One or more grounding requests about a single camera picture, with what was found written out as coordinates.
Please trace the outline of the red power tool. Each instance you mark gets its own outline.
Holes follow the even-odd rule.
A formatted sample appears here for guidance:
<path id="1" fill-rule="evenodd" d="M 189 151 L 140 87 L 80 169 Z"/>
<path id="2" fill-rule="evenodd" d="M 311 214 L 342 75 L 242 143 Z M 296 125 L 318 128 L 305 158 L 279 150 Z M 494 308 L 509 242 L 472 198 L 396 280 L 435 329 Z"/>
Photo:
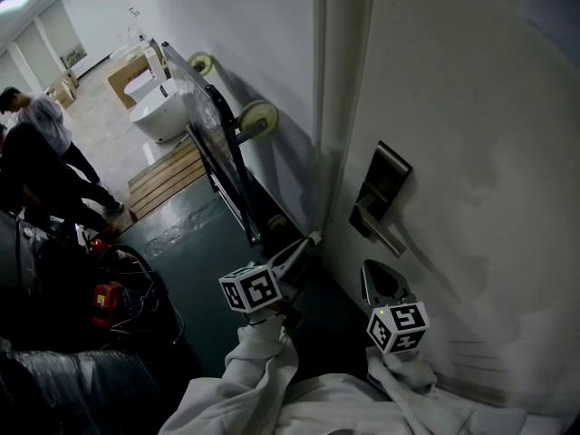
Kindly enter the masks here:
<path id="1" fill-rule="evenodd" d="M 118 282 L 99 284 L 94 287 L 92 299 L 92 325 L 111 329 L 119 322 L 123 308 L 123 286 Z"/>

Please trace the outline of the person's white hoodie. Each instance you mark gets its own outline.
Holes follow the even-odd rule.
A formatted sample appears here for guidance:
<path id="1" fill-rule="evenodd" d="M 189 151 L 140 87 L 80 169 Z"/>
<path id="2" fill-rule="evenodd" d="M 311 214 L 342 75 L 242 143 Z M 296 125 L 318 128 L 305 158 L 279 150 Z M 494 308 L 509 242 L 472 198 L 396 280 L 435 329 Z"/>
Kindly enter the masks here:
<path id="1" fill-rule="evenodd" d="M 290 385 L 273 435 L 412 435 L 399 406 L 350 374 Z"/>

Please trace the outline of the low cardboard boxes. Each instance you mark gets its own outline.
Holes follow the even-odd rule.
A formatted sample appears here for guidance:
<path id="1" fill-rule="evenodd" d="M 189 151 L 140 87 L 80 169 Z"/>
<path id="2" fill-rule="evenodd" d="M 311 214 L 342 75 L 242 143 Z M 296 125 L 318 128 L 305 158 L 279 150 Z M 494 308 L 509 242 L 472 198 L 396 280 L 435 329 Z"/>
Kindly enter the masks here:
<path id="1" fill-rule="evenodd" d="M 51 84 L 45 94 L 64 109 L 68 109 L 76 101 L 78 82 L 71 72 L 65 72 L 57 81 Z"/>

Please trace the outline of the wooden slatted ramp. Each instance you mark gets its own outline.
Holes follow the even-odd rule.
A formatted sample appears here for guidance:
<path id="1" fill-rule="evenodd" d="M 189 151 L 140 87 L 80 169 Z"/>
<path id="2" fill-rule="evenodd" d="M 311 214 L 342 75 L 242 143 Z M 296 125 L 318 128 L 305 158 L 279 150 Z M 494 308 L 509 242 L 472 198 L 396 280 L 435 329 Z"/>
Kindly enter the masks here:
<path id="1" fill-rule="evenodd" d="M 206 175 L 200 153 L 190 138 L 129 180 L 129 215 L 132 223 Z"/>

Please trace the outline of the plastic-wrapped dark appliance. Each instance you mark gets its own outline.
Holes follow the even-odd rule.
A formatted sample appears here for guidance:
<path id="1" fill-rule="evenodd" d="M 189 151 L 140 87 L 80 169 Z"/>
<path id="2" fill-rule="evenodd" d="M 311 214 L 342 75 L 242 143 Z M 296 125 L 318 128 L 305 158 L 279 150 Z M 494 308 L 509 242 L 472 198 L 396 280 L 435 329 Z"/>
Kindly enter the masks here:
<path id="1" fill-rule="evenodd" d="M 135 355 L 0 354 L 0 435 L 157 435 L 163 394 Z"/>

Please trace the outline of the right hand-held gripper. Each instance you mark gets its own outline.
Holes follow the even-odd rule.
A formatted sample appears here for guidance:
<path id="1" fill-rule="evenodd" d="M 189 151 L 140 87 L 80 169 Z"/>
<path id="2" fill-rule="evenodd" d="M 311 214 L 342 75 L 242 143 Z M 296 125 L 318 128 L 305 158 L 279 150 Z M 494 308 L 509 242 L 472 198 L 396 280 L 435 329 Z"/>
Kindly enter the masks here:
<path id="1" fill-rule="evenodd" d="M 382 354 L 415 350 L 429 328 L 429 318 L 406 278 L 394 268 L 368 259 L 362 262 L 361 284 L 369 313 L 366 333 L 372 343 Z"/>

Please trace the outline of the framed wall picture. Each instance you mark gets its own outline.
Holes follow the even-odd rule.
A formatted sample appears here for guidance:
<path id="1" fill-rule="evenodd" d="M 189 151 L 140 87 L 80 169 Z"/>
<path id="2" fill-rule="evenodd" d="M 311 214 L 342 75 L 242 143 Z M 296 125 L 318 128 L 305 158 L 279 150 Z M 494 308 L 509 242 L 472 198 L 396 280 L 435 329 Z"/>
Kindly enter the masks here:
<path id="1" fill-rule="evenodd" d="M 60 60 L 66 69 L 72 69 L 75 64 L 87 56 L 87 53 L 81 43 L 66 51 L 60 56 Z"/>

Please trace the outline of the large brown cardboard box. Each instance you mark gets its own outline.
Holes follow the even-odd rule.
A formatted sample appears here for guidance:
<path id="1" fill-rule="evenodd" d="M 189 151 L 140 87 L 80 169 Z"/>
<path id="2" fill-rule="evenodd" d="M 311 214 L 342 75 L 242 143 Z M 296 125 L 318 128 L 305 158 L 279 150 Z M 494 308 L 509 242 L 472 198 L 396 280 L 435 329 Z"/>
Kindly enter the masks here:
<path id="1" fill-rule="evenodd" d="M 144 54 L 131 54 L 128 61 L 120 59 L 111 63 L 108 72 L 108 83 L 126 109 L 136 104 L 130 95 L 124 92 L 126 86 L 148 69 L 149 63 Z"/>

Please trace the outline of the white toilet tank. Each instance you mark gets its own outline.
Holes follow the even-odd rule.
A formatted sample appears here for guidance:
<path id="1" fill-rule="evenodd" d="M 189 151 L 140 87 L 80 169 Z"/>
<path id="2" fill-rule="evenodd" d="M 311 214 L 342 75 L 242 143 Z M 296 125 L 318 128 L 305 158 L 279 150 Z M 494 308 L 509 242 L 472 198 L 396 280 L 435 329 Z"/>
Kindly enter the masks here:
<path id="1" fill-rule="evenodd" d="M 164 82 L 167 79 L 167 76 L 164 71 L 162 60 L 158 56 L 156 50 L 150 46 L 142 47 L 141 50 L 146 57 L 153 78 L 157 81 Z"/>

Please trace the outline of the person's left forearm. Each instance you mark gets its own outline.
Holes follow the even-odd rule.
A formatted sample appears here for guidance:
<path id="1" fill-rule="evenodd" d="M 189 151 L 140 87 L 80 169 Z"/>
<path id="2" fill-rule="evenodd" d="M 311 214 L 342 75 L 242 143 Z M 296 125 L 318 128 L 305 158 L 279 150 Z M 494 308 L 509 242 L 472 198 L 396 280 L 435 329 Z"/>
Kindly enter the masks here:
<path id="1" fill-rule="evenodd" d="M 273 435 L 298 356 L 284 317 L 238 330 L 220 378 L 196 378 L 159 435 Z"/>

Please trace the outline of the white toilet bowl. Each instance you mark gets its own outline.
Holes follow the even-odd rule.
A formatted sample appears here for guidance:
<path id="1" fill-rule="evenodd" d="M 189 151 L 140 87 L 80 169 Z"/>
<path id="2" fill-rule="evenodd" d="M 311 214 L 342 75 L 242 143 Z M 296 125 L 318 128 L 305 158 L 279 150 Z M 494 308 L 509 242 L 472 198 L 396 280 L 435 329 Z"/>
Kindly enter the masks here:
<path id="1" fill-rule="evenodd" d="M 131 80 L 124 88 L 124 94 L 128 98 L 125 102 L 127 109 L 132 108 L 145 98 L 147 94 L 158 87 L 158 79 L 150 70 L 144 71 Z"/>

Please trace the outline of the person's right forearm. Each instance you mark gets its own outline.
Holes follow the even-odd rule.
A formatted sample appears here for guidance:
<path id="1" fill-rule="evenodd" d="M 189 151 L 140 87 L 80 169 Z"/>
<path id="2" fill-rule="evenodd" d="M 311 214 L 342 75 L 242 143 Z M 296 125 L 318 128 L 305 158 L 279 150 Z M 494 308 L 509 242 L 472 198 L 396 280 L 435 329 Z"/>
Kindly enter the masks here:
<path id="1" fill-rule="evenodd" d="M 412 435 L 519 435 L 524 428 L 523 410 L 489 408 L 439 391 L 418 352 L 365 352 L 369 381 L 396 404 Z"/>

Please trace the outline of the person's black trousers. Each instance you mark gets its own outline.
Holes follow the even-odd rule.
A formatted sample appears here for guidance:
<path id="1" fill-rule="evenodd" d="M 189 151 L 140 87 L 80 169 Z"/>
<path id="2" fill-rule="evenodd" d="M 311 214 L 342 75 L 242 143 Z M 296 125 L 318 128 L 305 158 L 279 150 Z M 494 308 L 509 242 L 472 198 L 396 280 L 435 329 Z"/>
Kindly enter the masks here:
<path id="1" fill-rule="evenodd" d="M 291 331 L 299 359 L 292 382 L 331 373 L 364 379 L 365 326 L 366 316 L 361 312 L 338 306 L 306 310 L 298 327 Z"/>

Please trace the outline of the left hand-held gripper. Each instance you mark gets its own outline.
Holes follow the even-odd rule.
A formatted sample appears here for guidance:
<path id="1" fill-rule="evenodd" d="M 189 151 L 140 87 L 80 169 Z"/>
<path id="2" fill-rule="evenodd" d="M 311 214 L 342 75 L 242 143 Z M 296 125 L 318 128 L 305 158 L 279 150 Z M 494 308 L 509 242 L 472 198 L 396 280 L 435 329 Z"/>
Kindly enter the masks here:
<path id="1" fill-rule="evenodd" d="M 250 326 L 281 318 L 295 329 L 302 314 L 294 302 L 302 293 L 303 274 L 317 246 L 308 237 L 295 241 L 267 263 L 251 263 L 218 279 L 229 308 L 241 313 Z"/>

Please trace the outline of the grey platform trolley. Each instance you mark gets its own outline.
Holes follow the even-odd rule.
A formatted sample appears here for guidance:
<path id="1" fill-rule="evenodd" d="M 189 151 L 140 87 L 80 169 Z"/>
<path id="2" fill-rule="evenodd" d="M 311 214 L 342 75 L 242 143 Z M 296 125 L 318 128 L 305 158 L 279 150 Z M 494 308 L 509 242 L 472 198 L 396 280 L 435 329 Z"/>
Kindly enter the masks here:
<path id="1" fill-rule="evenodd" d="M 249 244 L 273 251 L 282 239 L 275 223 L 284 223 L 285 216 L 250 172 L 241 146 L 275 129 L 277 108 L 259 100 L 235 115 L 217 87 L 170 43 L 164 42 L 161 49 L 189 118 L 187 133 L 200 152 L 211 187 L 225 201 Z"/>

